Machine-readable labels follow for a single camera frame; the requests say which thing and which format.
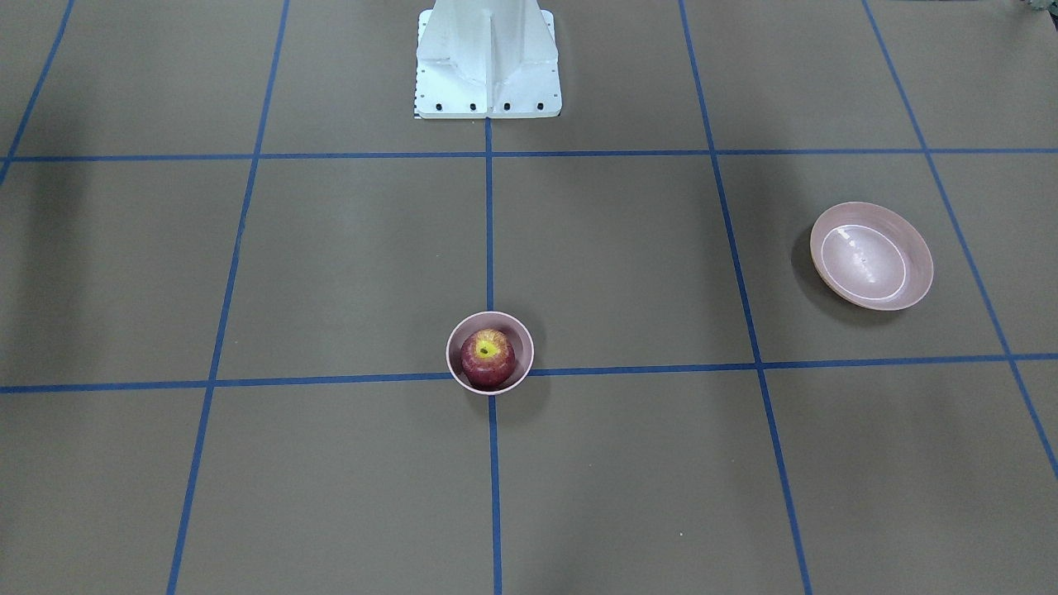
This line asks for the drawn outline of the red apple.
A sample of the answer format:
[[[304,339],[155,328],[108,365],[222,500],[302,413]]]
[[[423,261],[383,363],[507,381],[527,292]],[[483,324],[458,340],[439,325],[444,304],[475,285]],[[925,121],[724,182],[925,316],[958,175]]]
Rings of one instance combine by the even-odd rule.
[[[495,389],[517,368],[517,355],[505,332],[484,328],[468,336],[461,344],[460,365],[472,387]]]

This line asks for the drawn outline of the pink bowl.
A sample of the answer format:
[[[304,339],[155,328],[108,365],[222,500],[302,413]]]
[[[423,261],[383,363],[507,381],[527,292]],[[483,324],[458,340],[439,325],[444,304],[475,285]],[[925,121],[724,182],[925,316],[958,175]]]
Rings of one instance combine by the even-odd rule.
[[[469,381],[466,380],[464,369],[460,365],[461,344],[464,343],[468,336],[484,328],[496,328],[505,332],[512,342],[515,355],[517,356],[517,366],[515,366],[512,376],[506,382],[503,382],[499,387],[495,389],[472,387]],[[521,381],[528,376],[533,361],[534,342],[532,335],[516,317],[507,315],[505,312],[487,310],[486,312],[477,312],[475,315],[468,315],[460,324],[455,326],[453,331],[450,332],[449,338],[446,338],[446,369],[449,369],[450,376],[461,387],[469,389],[474,394],[495,396],[510,391],[511,387],[517,387]]]

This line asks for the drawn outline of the pink plate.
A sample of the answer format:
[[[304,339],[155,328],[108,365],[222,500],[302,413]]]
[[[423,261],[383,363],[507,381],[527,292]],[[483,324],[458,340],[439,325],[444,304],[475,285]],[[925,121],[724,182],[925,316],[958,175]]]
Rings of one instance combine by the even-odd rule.
[[[817,275],[833,293],[877,312],[918,305],[936,278],[922,233],[895,211],[865,201],[817,216],[809,249]]]

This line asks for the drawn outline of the brown paper table cover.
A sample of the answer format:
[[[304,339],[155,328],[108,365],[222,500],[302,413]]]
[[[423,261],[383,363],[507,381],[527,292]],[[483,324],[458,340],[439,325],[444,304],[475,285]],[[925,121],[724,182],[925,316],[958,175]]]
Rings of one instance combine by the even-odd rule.
[[[1046,12],[544,1],[560,115],[424,121],[430,7],[4,1],[4,594],[1054,594]]]

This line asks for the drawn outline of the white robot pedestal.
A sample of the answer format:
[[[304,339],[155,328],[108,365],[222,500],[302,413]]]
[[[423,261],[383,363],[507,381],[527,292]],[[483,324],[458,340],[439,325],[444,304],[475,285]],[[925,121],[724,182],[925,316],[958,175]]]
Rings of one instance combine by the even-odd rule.
[[[555,16],[536,1],[437,1],[418,15],[413,115],[558,118]]]

